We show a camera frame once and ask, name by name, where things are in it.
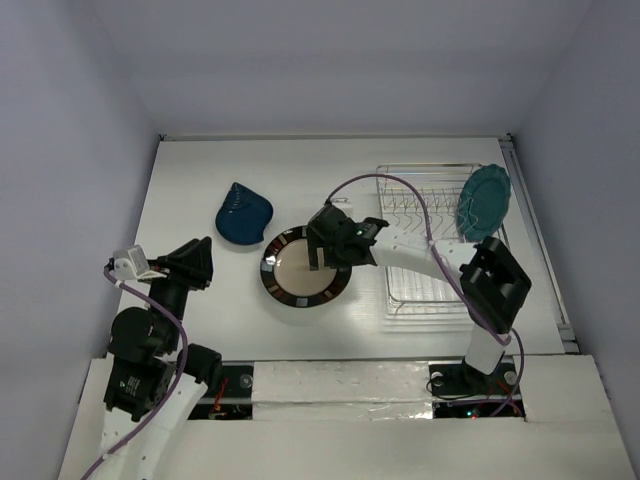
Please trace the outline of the dark rimmed beige plate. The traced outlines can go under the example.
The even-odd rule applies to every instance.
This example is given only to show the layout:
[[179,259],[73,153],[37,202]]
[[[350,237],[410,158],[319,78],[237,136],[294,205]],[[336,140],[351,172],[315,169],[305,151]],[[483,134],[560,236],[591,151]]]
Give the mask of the dark rimmed beige plate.
[[292,308],[313,308],[337,299],[351,276],[351,267],[310,269],[305,226],[278,234],[260,260],[263,287],[273,299]]

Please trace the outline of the dark blue leaf-shaped plate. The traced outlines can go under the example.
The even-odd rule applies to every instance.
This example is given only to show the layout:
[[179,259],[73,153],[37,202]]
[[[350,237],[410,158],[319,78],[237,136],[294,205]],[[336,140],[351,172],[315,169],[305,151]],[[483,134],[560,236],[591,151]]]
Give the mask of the dark blue leaf-shaped plate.
[[218,233],[228,242],[251,246],[264,240],[264,232],[274,215],[265,197],[234,182],[215,217]]

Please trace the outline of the dark green scalloped plate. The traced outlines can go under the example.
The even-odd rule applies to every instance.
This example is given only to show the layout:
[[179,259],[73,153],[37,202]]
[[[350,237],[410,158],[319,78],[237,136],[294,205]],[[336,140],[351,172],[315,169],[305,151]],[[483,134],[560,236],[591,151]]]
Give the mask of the dark green scalloped plate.
[[502,226],[509,210],[511,181],[496,164],[482,166],[465,182],[458,201],[456,225],[468,242],[481,242]]

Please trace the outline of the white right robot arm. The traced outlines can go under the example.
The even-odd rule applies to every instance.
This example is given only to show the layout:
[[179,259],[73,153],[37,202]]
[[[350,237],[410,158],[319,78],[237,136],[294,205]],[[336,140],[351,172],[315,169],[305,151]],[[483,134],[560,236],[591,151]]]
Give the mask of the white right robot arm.
[[498,238],[478,244],[436,241],[387,221],[354,221],[325,204],[306,227],[309,268],[399,268],[448,283],[474,323],[466,354],[452,379],[464,397],[487,392],[532,283]]

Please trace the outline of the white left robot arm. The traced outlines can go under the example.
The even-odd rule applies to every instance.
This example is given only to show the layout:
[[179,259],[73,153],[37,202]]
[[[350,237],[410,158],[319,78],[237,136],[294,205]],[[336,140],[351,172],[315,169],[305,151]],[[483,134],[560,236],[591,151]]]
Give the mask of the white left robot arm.
[[112,321],[98,459],[87,479],[160,479],[197,402],[222,378],[220,353],[188,341],[188,295],[210,286],[212,240],[192,239],[149,259],[141,246],[113,253],[103,274],[142,301]]

